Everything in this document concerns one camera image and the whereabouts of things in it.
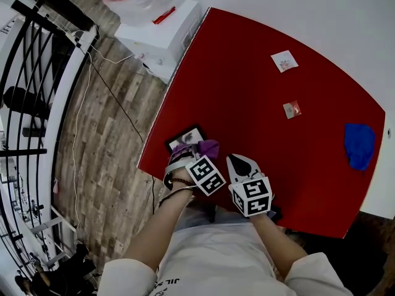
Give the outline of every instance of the white t-shirt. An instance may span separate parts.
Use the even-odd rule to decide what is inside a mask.
[[[327,257],[296,261],[285,282],[252,224],[217,224],[173,234],[156,274],[143,263],[120,259],[104,267],[98,296],[352,295]]]

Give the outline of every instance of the bracelet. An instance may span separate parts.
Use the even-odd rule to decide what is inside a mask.
[[[170,183],[173,183],[173,182],[181,182],[181,183],[184,183],[187,186],[194,186],[193,182],[189,182],[189,181],[184,180],[184,179],[171,178],[170,179]]]
[[[169,195],[167,195],[164,199],[162,199],[162,200],[159,202],[159,207],[163,204],[163,202],[164,202],[165,200],[168,200],[168,199],[171,198],[171,196],[173,196],[174,194],[176,194],[176,193],[178,193],[178,192],[180,192],[180,191],[183,191],[183,190],[191,190],[191,191],[193,191],[193,189],[194,189],[195,187],[197,187],[197,186],[196,186],[196,185],[193,185],[193,186],[181,187],[181,188],[179,188],[179,189],[177,189],[177,190],[171,192]]]

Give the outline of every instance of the red table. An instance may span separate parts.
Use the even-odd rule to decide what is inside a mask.
[[[299,67],[284,73],[273,54],[290,50]],[[283,104],[302,115],[288,120]],[[176,72],[151,128],[138,167],[164,177],[164,142],[199,124],[220,143],[218,169],[229,182],[229,153],[254,159],[269,177],[281,226],[343,237],[364,200],[383,134],[383,109],[324,56],[263,24],[211,8]],[[353,170],[344,125],[375,134],[368,169]],[[207,200],[234,209],[227,187]]]

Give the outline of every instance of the blue cloth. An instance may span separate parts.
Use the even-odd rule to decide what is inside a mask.
[[[363,124],[346,124],[344,146],[351,168],[366,170],[375,150],[375,133]]]

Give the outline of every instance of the wooden floor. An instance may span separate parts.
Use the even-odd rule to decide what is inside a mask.
[[[113,61],[129,52],[114,38],[119,18],[101,0],[72,0],[100,27],[98,49]],[[163,99],[165,87],[148,75],[135,59],[121,64],[102,60],[93,51],[93,62],[122,103],[143,139]],[[65,120],[57,155],[56,177],[60,193],[55,198],[59,211],[78,224],[73,188],[72,144],[75,117],[88,84],[88,64],[75,88]],[[91,250],[90,256],[99,269],[119,258],[130,239],[152,214],[151,177],[136,169],[142,143],[115,99],[91,70],[91,81],[78,118],[75,144],[77,161],[77,212],[80,218],[79,239]],[[163,185],[155,182],[156,204],[163,196]],[[374,296],[385,295],[395,283],[395,222],[360,213],[358,220],[375,229],[388,253],[385,275]]]

